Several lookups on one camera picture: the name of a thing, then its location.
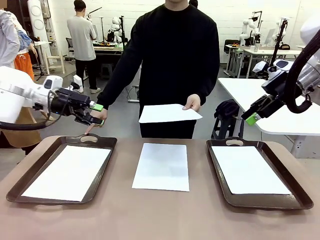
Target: white paper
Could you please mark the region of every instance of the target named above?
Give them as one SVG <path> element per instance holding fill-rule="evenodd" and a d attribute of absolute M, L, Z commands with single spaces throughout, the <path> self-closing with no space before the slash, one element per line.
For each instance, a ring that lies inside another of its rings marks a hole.
<path fill-rule="evenodd" d="M 22 196 L 82 201 L 110 151 L 66 146 Z"/>
<path fill-rule="evenodd" d="M 213 146 L 212 150 L 233 194 L 291 194 L 254 146 Z"/>
<path fill-rule="evenodd" d="M 132 188 L 189 192 L 187 146 L 143 144 Z"/>
<path fill-rule="evenodd" d="M 183 110 L 183 107 L 180 104 L 144 106 L 139 123 L 166 123 L 202 118 L 193 109 Z"/>

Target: hand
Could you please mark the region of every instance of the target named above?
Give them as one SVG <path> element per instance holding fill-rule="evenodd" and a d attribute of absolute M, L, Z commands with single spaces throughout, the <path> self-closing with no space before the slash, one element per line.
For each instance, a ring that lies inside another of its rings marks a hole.
<path fill-rule="evenodd" d="M 38 58 L 38 53 L 37 53 L 37 50 L 35 49 L 35 47 L 30 44 L 30 50 L 33 52 L 33 54 L 35 55 L 36 58 Z"/>
<path fill-rule="evenodd" d="M 90 115 L 94 118 L 97 118 L 97 119 L 101 119 L 101 120 L 104 120 L 106 121 L 107 120 L 107 117 L 108 117 L 108 111 L 107 109 L 102 109 L 102 111 L 95 111 L 95 110 L 92 110 L 92 112 L 90 113 Z M 96 127 L 98 125 L 96 124 L 91 124 L 87 130 L 85 131 L 85 135 L 87 135 L 94 127 Z"/>
<path fill-rule="evenodd" d="M 186 105 L 183 107 L 183 110 L 193 109 L 196 112 L 199 112 L 201 107 L 201 100 L 199 95 L 192 94 L 186 100 Z"/>

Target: tray handle hole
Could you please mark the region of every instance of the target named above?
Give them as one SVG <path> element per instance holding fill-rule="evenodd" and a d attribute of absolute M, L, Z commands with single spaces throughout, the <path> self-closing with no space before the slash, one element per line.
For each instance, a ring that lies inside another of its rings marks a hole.
<path fill-rule="evenodd" d="M 80 141 L 82 143 L 84 142 L 93 142 L 93 143 L 96 143 L 98 142 L 98 138 L 96 138 L 95 136 L 83 136 Z"/>
<path fill-rule="evenodd" d="M 225 142 L 225 144 L 227 146 L 233 146 L 233 145 L 243 146 L 244 142 L 240 140 L 228 140 Z"/>

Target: black tray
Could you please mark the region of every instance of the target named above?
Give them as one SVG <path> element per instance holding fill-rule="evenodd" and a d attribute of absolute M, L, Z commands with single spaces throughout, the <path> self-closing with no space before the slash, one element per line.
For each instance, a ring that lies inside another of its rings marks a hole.
<path fill-rule="evenodd" d="M 95 134 L 81 136 L 62 136 L 48 148 L 48 150 L 32 165 L 32 167 L 20 178 L 20 180 L 7 193 L 6 199 L 14 203 L 41 204 L 41 205 L 66 205 L 85 204 L 90 202 L 98 189 L 100 180 L 105 172 L 109 159 L 116 146 L 117 139 L 110 137 L 99 137 Z M 91 186 L 82 201 L 68 201 L 57 199 L 44 199 L 21 196 L 25 190 L 37 179 L 37 177 L 55 160 L 66 146 L 88 147 L 98 149 L 110 149 L 111 152 L 105 159 L 102 167 L 95 176 Z"/>
<path fill-rule="evenodd" d="M 225 200 L 234 207 L 261 210 L 306 210 L 314 206 L 308 194 L 299 185 L 268 145 L 262 141 L 246 141 L 238 137 L 224 140 L 208 140 L 206 142 Z M 291 194 L 233 194 L 219 166 L 212 146 L 254 146 L 282 180 Z"/>

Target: orange shorts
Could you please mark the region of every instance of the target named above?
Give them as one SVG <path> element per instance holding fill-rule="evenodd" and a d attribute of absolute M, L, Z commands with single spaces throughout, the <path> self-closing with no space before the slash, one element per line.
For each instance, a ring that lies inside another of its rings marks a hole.
<path fill-rule="evenodd" d="M 35 80 L 34 71 L 32 69 L 32 63 L 29 53 L 24 53 L 16 56 L 14 60 L 14 67 L 22 72 L 27 73 L 31 78 L 32 81 Z"/>

